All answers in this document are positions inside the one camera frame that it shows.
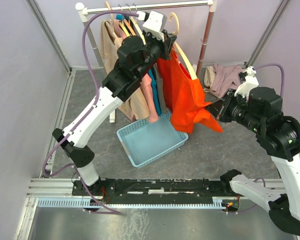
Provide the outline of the orange t shirt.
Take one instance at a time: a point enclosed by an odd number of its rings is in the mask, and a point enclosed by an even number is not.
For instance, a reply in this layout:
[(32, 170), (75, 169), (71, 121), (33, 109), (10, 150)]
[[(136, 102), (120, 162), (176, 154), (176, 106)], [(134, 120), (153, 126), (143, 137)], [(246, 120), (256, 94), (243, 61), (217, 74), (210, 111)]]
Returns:
[(205, 100), (200, 80), (191, 79), (188, 70), (179, 61), (173, 49), (170, 59), (158, 59), (156, 65), (163, 80), (163, 96), (171, 111), (170, 122), (175, 130), (191, 134), (195, 124), (222, 133), (223, 129), (206, 107), (211, 103)]

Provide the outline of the beige plastic hanger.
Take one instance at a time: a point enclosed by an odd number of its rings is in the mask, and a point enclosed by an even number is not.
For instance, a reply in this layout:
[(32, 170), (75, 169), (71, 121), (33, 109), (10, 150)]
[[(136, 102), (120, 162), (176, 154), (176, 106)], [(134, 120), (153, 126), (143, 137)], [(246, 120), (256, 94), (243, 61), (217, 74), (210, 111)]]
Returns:
[[(174, 18), (175, 23), (176, 23), (176, 29), (175, 29), (175, 31), (172, 32), (172, 34), (173, 34), (174, 36), (177, 36), (178, 33), (179, 33), (179, 31), (180, 31), (180, 23), (179, 23), (179, 19), (178, 19), (178, 16), (177, 16), (174, 12), (171, 12), (171, 13), (169, 14), (168, 21), (171, 22), (171, 21), (172, 21), (172, 18)], [(178, 50), (178, 52), (179, 52), (181, 58), (183, 59), (185, 65), (186, 65), (186, 68), (187, 68), (187, 70), (188, 70), (188, 73), (189, 73), (189, 75), (190, 75), (190, 78), (191, 78), (192, 80), (197, 79), (197, 78), (198, 78), (198, 77), (197, 77), (197, 74), (196, 74), (195, 70), (193, 69), (193, 66), (192, 66), (192, 64), (190, 63), (188, 57), (186, 56), (186, 54), (185, 54), (184, 51), (182, 50), (182, 48), (179, 46), (179, 44), (178, 44), (176, 41), (174, 42), (174, 45), (175, 45), (176, 49)]]

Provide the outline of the white hanger of grey shirt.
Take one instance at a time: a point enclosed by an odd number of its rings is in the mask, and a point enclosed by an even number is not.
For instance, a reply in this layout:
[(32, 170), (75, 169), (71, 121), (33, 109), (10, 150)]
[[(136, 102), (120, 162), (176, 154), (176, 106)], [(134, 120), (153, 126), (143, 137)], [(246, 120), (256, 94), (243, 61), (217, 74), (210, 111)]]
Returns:
[(143, 44), (145, 45), (145, 44), (146, 44), (146, 40), (145, 40), (145, 37), (144, 37), (144, 35), (143, 35), (142, 30), (140, 29), (140, 27), (139, 27), (139, 25), (138, 25), (138, 23), (137, 23), (137, 20), (136, 20), (134, 17), (132, 17), (132, 16), (130, 16), (129, 19), (130, 19), (130, 21), (132, 21), (132, 24), (133, 24), (133, 26), (134, 26), (136, 32), (138, 33), (138, 35), (139, 35), (140, 38), (142, 39)]

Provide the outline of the dark grey t shirt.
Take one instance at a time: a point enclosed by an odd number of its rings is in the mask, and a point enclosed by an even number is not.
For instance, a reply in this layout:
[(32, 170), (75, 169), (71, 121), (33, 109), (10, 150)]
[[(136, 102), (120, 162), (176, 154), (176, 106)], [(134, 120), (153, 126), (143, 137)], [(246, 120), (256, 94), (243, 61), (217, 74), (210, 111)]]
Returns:
[[(141, 31), (142, 31), (142, 33), (144, 35), (144, 38), (145, 38), (145, 41), (147, 43), (148, 41), (146, 40), (146, 37), (145, 37), (146, 31), (144, 29), (141, 29)], [(164, 99), (163, 79), (162, 79), (162, 77), (159, 73), (157, 63), (154, 63), (154, 65), (152, 66), (151, 69), (152, 69), (152, 73), (153, 73), (153, 76), (155, 77), (156, 84), (157, 84), (157, 91), (158, 91), (160, 108), (162, 110), (162, 114), (166, 114), (167, 113), (167, 107), (166, 107), (166, 102), (165, 102), (165, 99)]]

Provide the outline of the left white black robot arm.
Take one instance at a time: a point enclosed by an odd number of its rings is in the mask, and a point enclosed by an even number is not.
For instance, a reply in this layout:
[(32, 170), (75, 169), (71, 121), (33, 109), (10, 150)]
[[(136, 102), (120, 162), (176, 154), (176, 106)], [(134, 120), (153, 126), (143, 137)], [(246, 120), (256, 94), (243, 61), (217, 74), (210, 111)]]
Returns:
[(96, 96), (70, 125), (53, 131), (53, 137), (74, 163), (84, 181), (83, 189), (89, 195), (96, 195), (101, 189), (100, 177), (93, 165), (95, 154), (87, 146), (89, 139), (105, 118), (141, 86), (142, 78), (158, 59), (170, 58), (176, 39), (176, 35), (166, 32), (163, 39), (147, 32), (146, 43), (136, 35), (126, 37), (117, 50), (113, 70), (102, 81)]

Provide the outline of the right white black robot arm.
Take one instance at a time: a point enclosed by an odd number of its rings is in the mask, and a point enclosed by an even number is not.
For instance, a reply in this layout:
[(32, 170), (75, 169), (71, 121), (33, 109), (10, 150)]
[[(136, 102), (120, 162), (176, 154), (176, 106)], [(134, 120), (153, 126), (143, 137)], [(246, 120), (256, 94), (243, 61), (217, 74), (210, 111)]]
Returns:
[(221, 193), (245, 196), (263, 208), (281, 231), (300, 236), (300, 123), (284, 115), (282, 104), (273, 88), (255, 87), (247, 98), (231, 89), (206, 110), (219, 122), (237, 122), (253, 132), (275, 163), (285, 189), (277, 193), (233, 169), (221, 176)]

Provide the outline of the yellow hanger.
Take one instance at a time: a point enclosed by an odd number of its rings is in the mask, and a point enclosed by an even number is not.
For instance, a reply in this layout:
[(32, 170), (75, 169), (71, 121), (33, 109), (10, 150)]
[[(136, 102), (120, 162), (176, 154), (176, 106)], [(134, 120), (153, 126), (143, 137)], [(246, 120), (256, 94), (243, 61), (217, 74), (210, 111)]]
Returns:
[(132, 26), (130, 24), (129, 16), (117, 14), (116, 19), (119, 20), (118, 25), (123, 30), (123, 32), (125, 33), (125, 35), (127, 37), (136, 35), (134, 29), (132, 28)]

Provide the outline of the pink t shirt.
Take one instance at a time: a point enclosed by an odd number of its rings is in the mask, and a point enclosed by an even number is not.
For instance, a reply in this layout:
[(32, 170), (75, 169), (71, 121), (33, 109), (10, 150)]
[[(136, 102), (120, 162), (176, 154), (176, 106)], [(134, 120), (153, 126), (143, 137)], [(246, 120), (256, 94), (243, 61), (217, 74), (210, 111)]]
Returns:
[[(118, 59), (117, 50), (121, 47), (123, 40), (127, 38), (125, 31), (122, 30), (120, 26), (124, 26), (123, 23), (115, 19), (113, 26), (115, 38), (113, 42), (116, 50), (113, 54), (112, 69)], [(149, 84), (150, 77), (146, 75), (142, 78), (141, 87), (138, 88), (126, 102), (118, 107), (118, 109), (129, 117), (132, 122), (139, 119), (147, 119), (150, 123), (153, 123), (159, 118), (156, 113), (152, 91), (150, 90)]]

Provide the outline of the blue t shirt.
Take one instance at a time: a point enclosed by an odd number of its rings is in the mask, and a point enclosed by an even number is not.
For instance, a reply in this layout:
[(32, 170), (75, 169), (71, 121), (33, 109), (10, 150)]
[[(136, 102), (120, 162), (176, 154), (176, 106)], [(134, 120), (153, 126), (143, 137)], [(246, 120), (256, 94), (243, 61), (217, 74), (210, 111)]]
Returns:
[[(135, 30), (135, 27), (133, 26), (133, 23), (132, 21), (130, 21), (130, 16), (129, 16), (129, 22), (131, 24), (131, 27), (133, 28), (134, 32), (137, 33), (137, 31)], [(152, 95), (153, 95), (153, 102), (154, 102), (154, 106), (155, 106), (155, 110), (158, 114), (158, 116), (161, 116), (162, 115), (162, 110), (161, 110), (161, 107), (160, 107), (160, 101), (159, 101), (159, 94), (158, 94), (158, 90), (157, 90), (157, 82), (156, 82), (156, 79), (154, 77), (154, 74), (153, 74), (153, 69), (151, 68), (149, 71), (148, 71), (148, 76), (151, 78), (151, 89), (152, 89)]]

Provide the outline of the beige hanger of beige shirt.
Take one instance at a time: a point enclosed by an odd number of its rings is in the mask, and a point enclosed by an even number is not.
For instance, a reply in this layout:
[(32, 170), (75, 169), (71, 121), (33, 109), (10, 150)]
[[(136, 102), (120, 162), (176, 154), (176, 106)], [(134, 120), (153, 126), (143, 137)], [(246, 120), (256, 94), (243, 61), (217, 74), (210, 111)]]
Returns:
[[(108, 9), (109, 11), (112, 11), (112, 8), (111, 8), (109, 2), (106, 0), (104, 3), (105, 3), (105, 5), (106, 5), (107, 9)], [(111, 25), (111, 26), (114, 25), (114, 20), (115, 20), (114, 14), (111, 13), (111, 14), (110, 14), (110, 25)]]

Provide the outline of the beige t shirt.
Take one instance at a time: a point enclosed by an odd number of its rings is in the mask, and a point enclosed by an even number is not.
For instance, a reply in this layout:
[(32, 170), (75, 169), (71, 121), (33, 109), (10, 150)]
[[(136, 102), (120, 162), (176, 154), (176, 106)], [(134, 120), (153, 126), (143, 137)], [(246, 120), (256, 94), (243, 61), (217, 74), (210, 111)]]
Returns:
[[(112, 29), (109, 20), (101, 22), (100, 30), (100, 54), (104, 59), (106, 73), (113, 70), (118, 59), (117, 50), (121, 46), (125, 36), (118, 36)], [(125, 114), (132, 122), (135, 120), (146, 119), (150, 115), (147, 101), (139, 87), (118, 109)]]

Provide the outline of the mauve clothes pile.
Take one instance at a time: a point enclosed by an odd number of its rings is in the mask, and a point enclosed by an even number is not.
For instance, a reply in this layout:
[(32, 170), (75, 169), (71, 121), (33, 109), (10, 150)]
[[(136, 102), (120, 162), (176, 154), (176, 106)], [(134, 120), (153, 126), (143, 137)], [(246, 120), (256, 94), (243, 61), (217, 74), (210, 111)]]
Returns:
[(210, 86), (210, 92), (217, 98), (221, 99), (228, 89), (236, 90), (241, 85), (239, 73), (242, 72), (242, 67), (240, 65), (223, 66), (214, 63), (213, 68), (215, 77)]

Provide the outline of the cream garment on floor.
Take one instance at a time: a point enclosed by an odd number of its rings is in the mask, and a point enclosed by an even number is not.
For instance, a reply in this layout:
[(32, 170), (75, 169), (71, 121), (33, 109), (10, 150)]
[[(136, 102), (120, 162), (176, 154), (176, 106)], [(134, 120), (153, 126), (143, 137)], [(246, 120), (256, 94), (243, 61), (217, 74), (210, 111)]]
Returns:
[(207, 66), (204, 73), (203, 84), (204, 92), (209, 92), (216, 77), (216, 72), (213, 66)]

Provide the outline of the metal clothes rack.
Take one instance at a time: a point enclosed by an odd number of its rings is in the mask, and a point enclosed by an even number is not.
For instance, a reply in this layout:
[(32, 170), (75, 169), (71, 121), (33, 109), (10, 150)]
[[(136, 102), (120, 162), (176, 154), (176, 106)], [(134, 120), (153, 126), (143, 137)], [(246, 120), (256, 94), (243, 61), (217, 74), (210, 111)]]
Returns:
[(210, 35), (211, 25), (213, 22), (214, 13), (217, 9), (217, 1), (216, 0), (194, 0), (194, 1), (183, 1), (183, 2), (170, 2), (170, 3), (151, 3), (151, 4), (144, 4), (144, 5), (134, 5), (134, 11), (130, 12), (130, 6), (125, 7), (114, 7), (112, 10), (108, 10), (108, 8), (87, 8), (84, 6), (83, 3), (78, 2), (75, 5), (75, 9), (77, 10), (79, 17), (84, 25), (84, 30), (82, 33), (82, 50), (84, 59), (86, 60), (86, 65), (89, 70), (91, 70), (91, 65), (87, 56), (86, 51), (86, 36), (88, 36), (90, 44), (92, 46), (94, 55), (97, 59), (98, 65), (100, 68), (102, 68), (103, 73), (105, 73), (104, 63), (102, 61), (97, 43), (95, 41), (94, 35), (92, 33), (92, 30), (90, 28), (90, 24), (93, 20), (95, 20), (97, 17), (100, 17), (102, 15), (106, 14), (122, 14), (126, 16), (134, 16), (137, 14), (138, 10), (154, 10), (154, 9), (168, 9), (168, 8), (182, 8), (182, 7), (197, 7), (197, 6), (208, 6), (209, 7), (209, 13), (206, 21), (206, 26), (204, 30), (203, 40), (201, 41), (201, 49), (199, 54), (199, 59), (197, 63), (196, 68), (196, 75), (198, 77), (201, 76), (201, 71), (203, 67), (203, 60), (206, 53), (206, 48), (208, 44), (208, 39)]

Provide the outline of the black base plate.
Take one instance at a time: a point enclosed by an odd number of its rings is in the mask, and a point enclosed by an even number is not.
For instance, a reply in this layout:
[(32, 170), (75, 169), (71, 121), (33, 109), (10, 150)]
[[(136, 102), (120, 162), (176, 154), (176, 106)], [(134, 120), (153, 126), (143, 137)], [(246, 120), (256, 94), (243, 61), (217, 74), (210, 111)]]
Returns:
[(213, 197), (234, 197), (229, 174), (221, 179), (100, 179), (88, 190), (107, 204), (211, 204)]

